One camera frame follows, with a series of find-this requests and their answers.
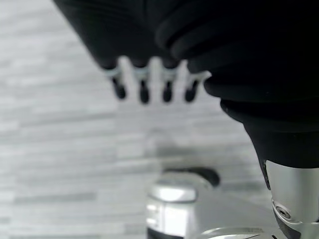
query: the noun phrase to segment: screw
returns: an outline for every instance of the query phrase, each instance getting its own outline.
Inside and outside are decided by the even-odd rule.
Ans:
[[[290,219],[291,218],[290,214],[285,209],[283,209],[282,207],[277,206],[276,210],[284,218],[286,218],[286,219]]]

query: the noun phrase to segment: white marble surface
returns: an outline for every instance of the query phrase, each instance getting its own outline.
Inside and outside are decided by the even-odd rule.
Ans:
[[[241,124],[200,89],[173,104],[118,102],[103,72],[48,0],[0,1],[0,239],[142,239],[147,186],[163,168],[203,165],[222,189],[269,206]]]

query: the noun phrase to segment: silver metal arm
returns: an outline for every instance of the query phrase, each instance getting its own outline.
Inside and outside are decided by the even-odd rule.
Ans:
[[[288,239],[319,239],[319,168],[266,162],[277,222]]]

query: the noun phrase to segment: black knob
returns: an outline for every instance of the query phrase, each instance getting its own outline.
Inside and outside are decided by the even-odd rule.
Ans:
[[[167,81],[163,90],[163,101],[165,103],[169,103],[171,102],[172,97],[173,97],[172,82]]]
[[[124,85],[120,84],[116,78],[112,78],[113,88],[115,91],[115,95],[120,99],[123,100],[126,98],[126,90]]]
[[[191,88],[187,88],[185,92],[185,100],[186,102],[190,103],[193,102],[196,94],[197,94],[197,88],[198,88],[198,80],[195,80],[191,86]]]
[[[140,84],[140,99],[144,105],[148,104],[150,101],[150,93],[145,81],[141,81]]]

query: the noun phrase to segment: silver metal part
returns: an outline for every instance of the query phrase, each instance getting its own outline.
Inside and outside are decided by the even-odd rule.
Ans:
[[[166,82],[174,82],[177,76],[177,67],[173,69],[168,69],[163,67],[162,69],[162,81]]]
[[[117,66],[114,69],[110,69],[110,70],[104,70],[104,74],[110,78],[110,80],[112,78],[115,78],[117,80],[118,84],[122,84],[123,83],[123,74],[122,74],[122,69],[120,66]]]
[[[189,74],[186,80],[186,87],[188,89],[191,89],[194,81],[202,82],[209,76],[211,76],[211,74],[208,71],[202,71],[196,74]]]
[[[277,228],[217,228],[204,232],[198,239],[284,239]]]
[[[302,239],[319,239],[319,168],[291,168],[266,162],[278,218]]]
[[[164,174],[149,189],[147,226],[166,235],[184,237],[191,208],[203,190],[212,190],[212,186],[196,174]]]
[[[167,202],[156,192],[159,185],[187,189],[187,194],[192,188],[196,197]],[[149,191],[147,225],[155,231],[185,239],[274,239],[272,235],[286,239],[271,210],[225,195],[196,174],[167,173],[154,186]]]
[[[141,81],[147,82],[149,80],[150,69],[148,65],[145,67],[134,67],[133,71],[138,83]]]

